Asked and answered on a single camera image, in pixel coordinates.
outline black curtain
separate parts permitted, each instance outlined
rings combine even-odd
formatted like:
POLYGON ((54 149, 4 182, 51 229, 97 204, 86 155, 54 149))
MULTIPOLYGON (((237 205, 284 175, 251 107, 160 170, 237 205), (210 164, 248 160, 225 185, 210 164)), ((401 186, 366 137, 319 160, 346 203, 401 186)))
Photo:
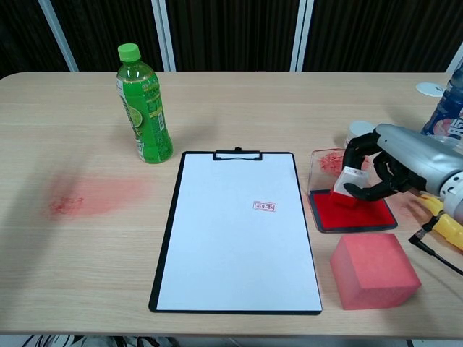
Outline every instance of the black curtain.
POLYGON ((163 71, 150 0, 52 0, 80 71, 117 71, 117 47, 136 43, 142 60, 163 71))
POLYGON ((178 71, 289 71, 299 0, 168 0, 178 71))
POLYGON ((445 72, 462 0, 316 0, 304 71, 445 72))
POLYGON ((0 1, 0 78, 69 71, 37 0, 0 1))

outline red stamp mark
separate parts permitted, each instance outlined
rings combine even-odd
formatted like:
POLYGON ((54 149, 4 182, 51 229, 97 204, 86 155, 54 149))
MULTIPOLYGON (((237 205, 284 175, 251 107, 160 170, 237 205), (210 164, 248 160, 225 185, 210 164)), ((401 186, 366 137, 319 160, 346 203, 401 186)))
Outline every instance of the red stamp mark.
POLYGON ((272 202, 254 201, 254 210, 275 212, 276 204, 272 202))

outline white lid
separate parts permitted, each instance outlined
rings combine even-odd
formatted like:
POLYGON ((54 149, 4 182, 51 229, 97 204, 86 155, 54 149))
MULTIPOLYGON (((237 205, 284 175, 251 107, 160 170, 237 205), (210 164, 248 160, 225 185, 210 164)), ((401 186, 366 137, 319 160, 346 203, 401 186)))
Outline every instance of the white lid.
POLYGON ((369 132, 373 132, 374 129, 375 126, 367 121, 353 121, 349 125, 349 134, 347 137, 353 139, 354 137, 359 137, 369 132))
POLYGON ((431 82, 421 82, 418 83, 416 86, 417 90, 427 96, 434 96, 437 98, 440 98, 443 95, 443 92, 445 90, 444 87, 441 85, 438 85, 437 83, 431 83, 431 82))

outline green bottle cap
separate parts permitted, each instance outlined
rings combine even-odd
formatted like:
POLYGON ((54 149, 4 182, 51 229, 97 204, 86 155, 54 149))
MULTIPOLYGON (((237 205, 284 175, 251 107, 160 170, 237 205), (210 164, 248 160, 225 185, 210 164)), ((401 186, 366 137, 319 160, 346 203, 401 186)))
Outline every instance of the green bottle cap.
POLYGON ((117 48, 117 51, 119 52, 119 58, 125 63, 137 61, 142 57, 138 46, 134 43, 124 43, 117 48))

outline clipboard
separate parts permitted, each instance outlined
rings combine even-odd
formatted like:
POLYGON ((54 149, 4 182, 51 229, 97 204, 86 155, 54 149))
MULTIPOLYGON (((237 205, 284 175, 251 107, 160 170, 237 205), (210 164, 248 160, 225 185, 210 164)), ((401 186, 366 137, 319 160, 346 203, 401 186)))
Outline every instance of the clipboard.
POLYGON ((182 154, 149 308, 321 313, 292 153, 182 154))

